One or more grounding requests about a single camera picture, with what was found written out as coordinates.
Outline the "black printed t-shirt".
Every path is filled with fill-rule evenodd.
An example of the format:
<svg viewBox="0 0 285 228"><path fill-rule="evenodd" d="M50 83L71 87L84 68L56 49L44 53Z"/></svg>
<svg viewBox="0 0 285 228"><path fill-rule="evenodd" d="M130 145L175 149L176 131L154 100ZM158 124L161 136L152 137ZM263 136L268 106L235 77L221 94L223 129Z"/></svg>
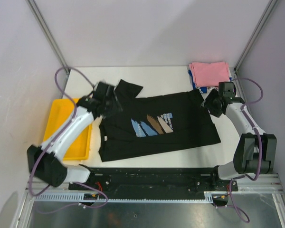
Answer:
<svg viewBox="0 0 285 228"><path fill-rule="evenodd" d="M103 162L214 145L221 142L199 90L138 98L143 87L120 80L122 111L99 129Z"/></svg>

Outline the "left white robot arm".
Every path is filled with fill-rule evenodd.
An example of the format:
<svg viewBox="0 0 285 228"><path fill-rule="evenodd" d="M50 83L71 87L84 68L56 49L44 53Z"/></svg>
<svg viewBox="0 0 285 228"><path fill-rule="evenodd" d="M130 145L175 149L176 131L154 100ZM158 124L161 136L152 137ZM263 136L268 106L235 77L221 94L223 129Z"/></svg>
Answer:
<svg viewBox="0 0 285 228"><path fill-rule="evenodd" d="M74 109L59 129L40 146L27 150L29 182L36 177L49 186L78 182L85 190L95 186L95 177L82 165L64 165L63 157L75 139L98 117L109 117L122 110L115 94L83 96L78 102L71 99Z"/></svg>

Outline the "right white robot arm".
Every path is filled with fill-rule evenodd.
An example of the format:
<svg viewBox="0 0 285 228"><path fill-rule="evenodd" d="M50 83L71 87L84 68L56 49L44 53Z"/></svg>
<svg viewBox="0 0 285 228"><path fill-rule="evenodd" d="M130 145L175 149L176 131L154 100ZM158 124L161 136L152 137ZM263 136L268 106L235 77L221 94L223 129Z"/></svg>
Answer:
<svg viewBox="0 0 285 228"><path fill-rule="evenodd" d="M239 142L233 161L217 167L217 174L209 184L214 190L222 190L227 180L248 177L255 181L261 174L273 171L277 138L266 133L250 115L244 100L234 92L211 90L202 104L215 117L224 114L234 125Z"/></svg>

